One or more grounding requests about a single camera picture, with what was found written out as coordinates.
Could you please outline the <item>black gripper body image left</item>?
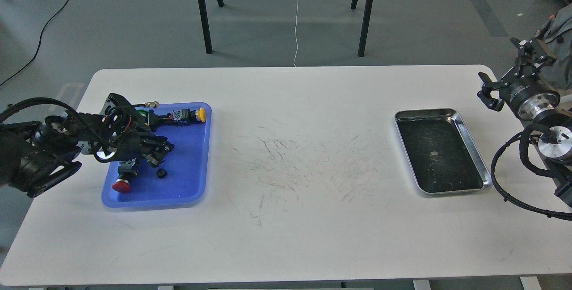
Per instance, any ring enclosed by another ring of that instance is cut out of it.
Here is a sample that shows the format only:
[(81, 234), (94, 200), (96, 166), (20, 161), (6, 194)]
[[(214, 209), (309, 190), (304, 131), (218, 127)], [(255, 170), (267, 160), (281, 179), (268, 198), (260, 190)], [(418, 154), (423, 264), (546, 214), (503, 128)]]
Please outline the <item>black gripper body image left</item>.
[(92, 129), (92, 155), (100, 163), (137, 158), (142, 154), (141, 133), (137, 127)]

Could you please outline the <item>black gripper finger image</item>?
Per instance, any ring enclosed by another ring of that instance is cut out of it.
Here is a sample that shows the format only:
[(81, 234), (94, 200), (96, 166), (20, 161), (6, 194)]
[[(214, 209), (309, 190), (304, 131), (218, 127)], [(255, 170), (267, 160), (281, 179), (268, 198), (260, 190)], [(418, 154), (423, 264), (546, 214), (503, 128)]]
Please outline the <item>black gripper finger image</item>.
[(488, 74), (484, 72), (478, 72), (478, 76), (483, 84), (481, 89), (477, 92), (477, 97), (488, 109), (492, 109), (496, 112), (501, 111), (505, 105), (505, 101), (502, 98), (493, 98), (492, 92), (504, 90), (509, 86), (509, 83), (505, 81), (492, 81)]
[(509, 71), (511, 79), (517, 80), (539, 74), (543, 67), (552, 66), (556, 62), (555, 54), (541, 39), (536, 37), (529, 40), (510, 38), (509, 41), (517, 48), (517, 57)]
[(142, 152), (171, 152), (174, 150), (173, 143), (170, 143), (164, 136), (157, 136), (152, 132), (139, 132), (140, 148)]
[(147, 164), (152, 168), (160, 167), (166, 157), (166, 150), (165, 149), (143, 149), (140, 152), (140, 156), (145, 159)]

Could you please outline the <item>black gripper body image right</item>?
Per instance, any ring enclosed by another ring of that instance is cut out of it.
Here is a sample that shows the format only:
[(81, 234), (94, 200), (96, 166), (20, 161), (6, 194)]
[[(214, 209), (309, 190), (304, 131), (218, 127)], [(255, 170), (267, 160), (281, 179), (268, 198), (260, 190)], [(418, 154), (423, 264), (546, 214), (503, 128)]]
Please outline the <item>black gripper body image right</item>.
[(503, 90), (503, 100), (519, 120), (531, 121), (555, 109), (560, 94), (542, 78), (520, 78)]

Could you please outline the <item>black robot arm image left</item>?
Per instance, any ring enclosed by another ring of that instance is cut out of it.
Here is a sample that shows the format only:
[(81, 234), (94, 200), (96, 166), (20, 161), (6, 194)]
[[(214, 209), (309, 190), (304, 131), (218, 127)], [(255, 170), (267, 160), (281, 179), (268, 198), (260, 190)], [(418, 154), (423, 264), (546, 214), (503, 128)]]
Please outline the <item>black robot arm image left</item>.
[[(6, 123), (37, 105), (62, 107), (66, 116)], [(80, 113), (53, 98), (25, 99), (1, 113), (1, 184), (30, 198), (78, 172), (80, 154), (91, 154), (100, 163), (144, 160), (157, 168), (173, 150), (166, 137), (153, 133), (138, 105), (116, 93), (107, 96), (99, 113)]]

